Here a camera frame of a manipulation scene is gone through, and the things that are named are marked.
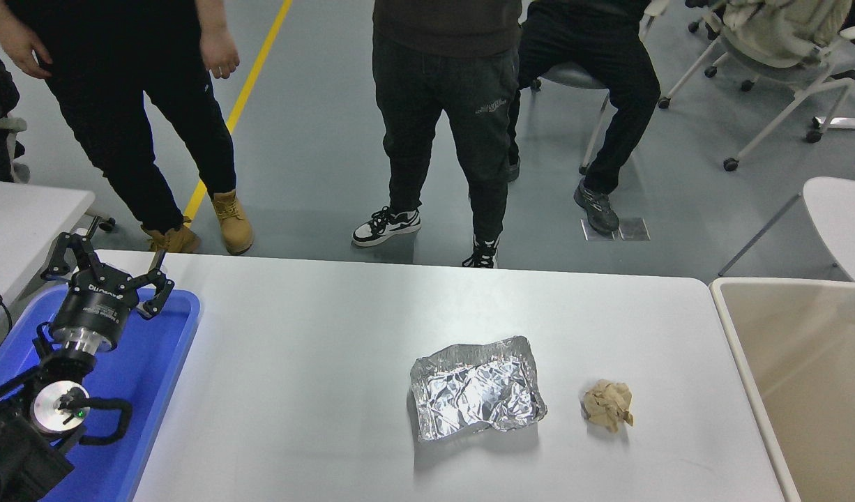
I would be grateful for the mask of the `person's right hand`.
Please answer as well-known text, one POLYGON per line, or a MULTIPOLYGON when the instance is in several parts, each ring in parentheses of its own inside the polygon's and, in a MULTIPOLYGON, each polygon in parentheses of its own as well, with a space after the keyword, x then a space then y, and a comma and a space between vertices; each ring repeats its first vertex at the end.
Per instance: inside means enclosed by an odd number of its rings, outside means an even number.
POLYGON ((10 60, 30 77, 48 79, 52 74, 40 61, 51 63, 50 54, 32 29, 15 18, 0 20, 1 47, 10 60))

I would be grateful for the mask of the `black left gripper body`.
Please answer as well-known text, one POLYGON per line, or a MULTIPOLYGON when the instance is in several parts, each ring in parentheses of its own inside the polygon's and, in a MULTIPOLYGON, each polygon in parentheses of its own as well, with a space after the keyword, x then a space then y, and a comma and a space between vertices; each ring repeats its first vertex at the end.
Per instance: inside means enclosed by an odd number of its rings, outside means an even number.
POLYGON ((52 339, 65 342, 69 334, 84 328, 109 342, 119 342, 137 301, 135 290, 119 288, 130 279, 130 275, 119 269, 105 269, 101 273, 91 269, 77 271, 51 322, 52 339))

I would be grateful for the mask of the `person's left hand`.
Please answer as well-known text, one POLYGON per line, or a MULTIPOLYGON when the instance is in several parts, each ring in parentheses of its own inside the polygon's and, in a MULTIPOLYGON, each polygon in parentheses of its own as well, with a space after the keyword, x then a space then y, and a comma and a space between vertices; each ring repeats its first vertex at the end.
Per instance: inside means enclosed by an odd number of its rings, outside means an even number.
POLYGON ((229 79, 240 66, 235 40, 225 26, 202 29, 200 52, 205 69, 216 79, 229 79))

